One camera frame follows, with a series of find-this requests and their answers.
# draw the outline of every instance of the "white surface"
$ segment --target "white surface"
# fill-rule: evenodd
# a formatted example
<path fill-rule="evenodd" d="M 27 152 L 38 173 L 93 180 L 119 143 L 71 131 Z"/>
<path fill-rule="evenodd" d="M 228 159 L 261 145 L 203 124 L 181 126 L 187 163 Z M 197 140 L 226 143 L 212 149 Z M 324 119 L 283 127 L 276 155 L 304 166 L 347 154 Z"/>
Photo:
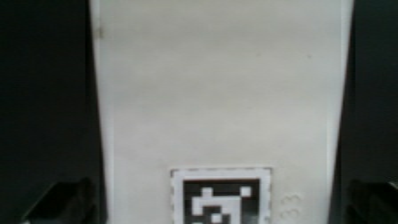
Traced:
<path fill-rule="evenodd" d="M 269 168 L 240 168 L 240 169 L 183 169 L 173 170 L 173 208 L 174 208 L 174 224 L 183 223 L 183 181 L 185 180 L 260 180 L 260 222 L 269 224 L 270 220 L 270 184 L 272 171 Z M 240 224 L 242 220 L 242 196 L 213 196 L 213 188 L 203 188 L 201 197 L 192 200 L 192 213 L 203 215 L 206 206 L 221 207 L 222 214 L 231 216 L 231 224 Z"/>
<path fill-rule="evenodd" d="M 325 223 L 352 1 L 93 3 L 110 223 L 173 222 L 171 168 L 253 166 Z"/>

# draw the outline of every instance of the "black wall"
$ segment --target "black wall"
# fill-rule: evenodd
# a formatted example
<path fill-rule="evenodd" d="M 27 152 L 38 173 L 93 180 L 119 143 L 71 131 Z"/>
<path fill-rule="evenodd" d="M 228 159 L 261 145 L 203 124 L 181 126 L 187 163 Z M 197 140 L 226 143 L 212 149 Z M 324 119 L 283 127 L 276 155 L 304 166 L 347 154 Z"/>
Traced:
<path fill-rule="evenodd" d="M 0 223 L 89 177 L 105 216 L 87 2 L 0 1 Z"/>

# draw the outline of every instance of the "white border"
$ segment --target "white border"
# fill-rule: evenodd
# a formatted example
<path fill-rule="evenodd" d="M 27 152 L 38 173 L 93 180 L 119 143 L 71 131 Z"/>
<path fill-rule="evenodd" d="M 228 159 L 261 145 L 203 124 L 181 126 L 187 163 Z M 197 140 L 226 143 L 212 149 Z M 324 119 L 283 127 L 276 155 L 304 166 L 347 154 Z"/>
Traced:
<path fill-rule="evenodd" d="M 183 181 L 185 180 L 245 180 L 260 179 L 260 222 L 270 220 L 270 168 L 217 168 L 217 169 L 174 169 L 171 173 L 173 184 L 173 212 L 174 224 L 183 223 Z"/>

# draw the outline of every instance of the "white panel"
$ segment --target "white panel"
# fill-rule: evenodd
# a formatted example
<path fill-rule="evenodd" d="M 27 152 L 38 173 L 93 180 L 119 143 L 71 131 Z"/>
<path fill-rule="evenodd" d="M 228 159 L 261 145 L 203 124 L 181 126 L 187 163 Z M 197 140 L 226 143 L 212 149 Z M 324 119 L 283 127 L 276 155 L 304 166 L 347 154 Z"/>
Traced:
<path fill-rule="evenodd" d="M 171 169 L 272 167 L 272 223 L 322 224 L 352 0 L 98 0 L 110 223 L 173 223 Z"/>

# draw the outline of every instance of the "dark background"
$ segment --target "dark background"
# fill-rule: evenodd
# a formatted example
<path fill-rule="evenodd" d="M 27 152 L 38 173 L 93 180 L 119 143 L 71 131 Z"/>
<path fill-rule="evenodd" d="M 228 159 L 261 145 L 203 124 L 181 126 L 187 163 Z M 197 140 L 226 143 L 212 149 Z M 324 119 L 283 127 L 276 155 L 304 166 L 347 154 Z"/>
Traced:
<path fill-rule="evenodd" d="M 86 0 L 0 1 L 0 223 L 54 181 L 89 177 L 105 218 Z M 331 224 L 352 179 L 398 179 L 398 1 L 357 0 Z"/>
<path fill-rule="evenodd" d="M 350 181 L 398 180 L 398 1 L 357 0 L 329 224 Z"/>
<path fill-rule="evenodd" d="M 86 0 L 0 1 L 0 223 L 48 184 L 89 177 L 105 217 Z"/>

